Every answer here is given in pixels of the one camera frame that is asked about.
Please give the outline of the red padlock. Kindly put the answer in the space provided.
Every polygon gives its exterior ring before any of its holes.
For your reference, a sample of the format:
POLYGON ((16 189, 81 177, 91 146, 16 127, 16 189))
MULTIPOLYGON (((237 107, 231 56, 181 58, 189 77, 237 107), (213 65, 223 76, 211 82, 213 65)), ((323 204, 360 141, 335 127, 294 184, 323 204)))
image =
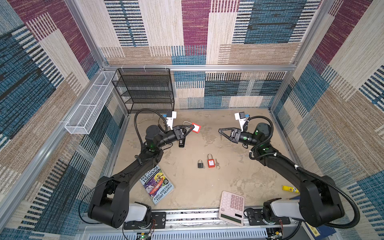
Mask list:
POLYGON ((188 122, 188 121, 184 121, 183 124, 184 124, 184 125, 191 125, 191 126, 193 126, 192 131, 193 131, 194 133, 197 133, 197 134, 200 132, 200 130, 201 130, 201 128, 202 128, 200 125, 197 125, 197 124, 195 124, 195 123, 191 123, 191 122, 188 122))
POLYGON ((215 163, 215 160, 214 160, 212 154, 208 154, 207 155, 207 162, 208 162, 208 167, 209 168, 215 168, 216 167, 216 163, 215 163))

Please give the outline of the small black padlock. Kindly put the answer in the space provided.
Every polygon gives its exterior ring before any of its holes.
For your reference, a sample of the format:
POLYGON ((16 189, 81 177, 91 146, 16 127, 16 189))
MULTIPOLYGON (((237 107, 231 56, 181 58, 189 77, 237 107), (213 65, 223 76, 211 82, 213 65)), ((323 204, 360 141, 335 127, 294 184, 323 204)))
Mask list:
POLYGON ((205 168, 205 165, 204 165, 202 160, 198 160, 197 166, 198 166, 198 169, 204 169, 205 168))

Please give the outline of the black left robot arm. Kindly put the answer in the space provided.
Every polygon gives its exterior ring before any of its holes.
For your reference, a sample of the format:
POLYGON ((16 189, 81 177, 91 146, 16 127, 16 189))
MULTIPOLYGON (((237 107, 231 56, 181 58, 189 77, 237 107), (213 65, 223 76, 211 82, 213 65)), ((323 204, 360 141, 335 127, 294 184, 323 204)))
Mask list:
POLYGON ((130 211, 132 187, 158 165, 164 154, 162 147, 185 139, 194 128, 194 125, 179 125, 164 132, 159 126, 149 126, 146 141, 134 162, 121 172, 98 180, 89 204, 88 217, 114 228, 120 227, 130 211))

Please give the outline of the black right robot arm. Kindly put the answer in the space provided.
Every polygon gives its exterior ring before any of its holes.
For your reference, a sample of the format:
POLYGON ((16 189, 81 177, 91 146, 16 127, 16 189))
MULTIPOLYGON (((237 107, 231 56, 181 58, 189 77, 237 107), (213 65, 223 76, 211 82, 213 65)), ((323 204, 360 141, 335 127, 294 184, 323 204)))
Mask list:
POLYGON ((345 224, 335 224, 345 215, 341 198, 349 200, 332 178, 320 177, 296 165, 271 145, 274 126, 271 121, 259 123, 253 132, 243 128, 221 128, 219 134, 232 143, 241 143, 251 147, 249 158, 274 170, 294 187, 298 188, 298 200, 282 200, 280 198, 264 202, 263 219, 275 222, 280 217, 301 220, 314 227, 326 225, 332 228, 346 228, 345 224))

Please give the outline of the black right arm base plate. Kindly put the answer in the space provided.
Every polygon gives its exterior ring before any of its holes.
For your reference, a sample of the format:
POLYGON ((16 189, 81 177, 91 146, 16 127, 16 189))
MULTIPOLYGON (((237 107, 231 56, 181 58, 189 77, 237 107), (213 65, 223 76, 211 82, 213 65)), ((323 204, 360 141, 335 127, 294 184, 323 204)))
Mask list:
POLYGON ((266 225, 290 225, 291 220, 286 217, 275 218, 272 220, 265 220, 263 218, 263 210, 255 208, 246 208, 244 210, 244 217, 249 221, 250 226, 266 226, 266 225))

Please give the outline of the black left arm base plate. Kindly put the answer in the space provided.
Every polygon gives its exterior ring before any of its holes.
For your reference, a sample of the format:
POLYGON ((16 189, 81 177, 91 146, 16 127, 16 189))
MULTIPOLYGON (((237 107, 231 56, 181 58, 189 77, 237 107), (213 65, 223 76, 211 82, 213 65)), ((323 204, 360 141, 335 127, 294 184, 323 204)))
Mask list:
POLYGON ((151 212, 146 214, 144 218, 144 227, 145 229, 164 229, 166 227, 166 220, 166 212, 151 212))

